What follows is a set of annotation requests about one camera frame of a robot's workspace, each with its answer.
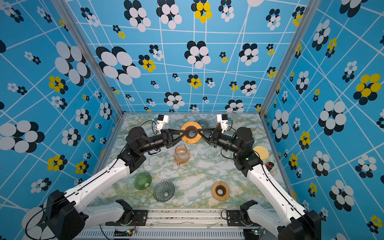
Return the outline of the amber glass carafe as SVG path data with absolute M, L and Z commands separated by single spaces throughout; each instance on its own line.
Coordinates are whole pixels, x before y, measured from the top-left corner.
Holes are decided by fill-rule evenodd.
M 175 148 L 174 159 L 178 166 L 189 161 L 190 152 L 188 151 L 186 145 L 182 144 Z

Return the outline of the green glass dripper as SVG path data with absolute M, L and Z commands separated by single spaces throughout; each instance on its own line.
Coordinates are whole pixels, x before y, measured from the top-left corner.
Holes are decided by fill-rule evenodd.
M 148 172 L 139 173 L 134 179 L 134 187 L 136 190 L 145 190 L 152 183 L 152 176 Z

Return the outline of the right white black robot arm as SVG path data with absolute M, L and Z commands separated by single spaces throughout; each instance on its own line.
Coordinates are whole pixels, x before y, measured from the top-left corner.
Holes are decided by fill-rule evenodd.
M 259 153 L 253 150 L 251 129 L 241 127 L 233 136 L 219 129 L 198 129 L 197 132 L 210 146 L 233 152 L 236 168 L 257 186 L 275 210 L 272 213 L 256 201 L 249 201 L 241 205 L 243 223 L 258 224 L 279 240 L 321 239 L 320 216 L 296 202 L 273 178 Z

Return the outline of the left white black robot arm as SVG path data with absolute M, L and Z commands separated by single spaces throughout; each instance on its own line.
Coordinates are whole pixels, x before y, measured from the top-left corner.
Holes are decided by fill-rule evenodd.
M 145 153 L 169 149 L 179 143 L 184 134 L 182 130 L 165 129 L 149 137 L 142 127 L 132 128 L 116 160 L 82 184 L 49 195 L 45 222 L 54 236 L 59 240 L 72 240 L 82 230 L 93 226 L 109 222 L 133 223 L 133 209 L 124 200 L 91 208 L 88 205 L 111 185 L 134 173 L 146 160 Z

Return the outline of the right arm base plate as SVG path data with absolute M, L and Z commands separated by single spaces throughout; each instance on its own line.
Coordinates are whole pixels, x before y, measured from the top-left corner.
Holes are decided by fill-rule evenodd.
M 227 219 L 227 225 L 229 227 L 246 227 L 247 226 L 242 220 L 239 210 L 227 210 L 225 218 Z

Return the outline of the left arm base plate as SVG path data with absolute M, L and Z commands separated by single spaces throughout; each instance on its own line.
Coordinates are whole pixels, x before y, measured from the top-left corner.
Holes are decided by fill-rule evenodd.
M 124 213 L 117 222 L 107 222 L 106 226 L 145 226 L 148 217 L 148 210 L 132 210 Z

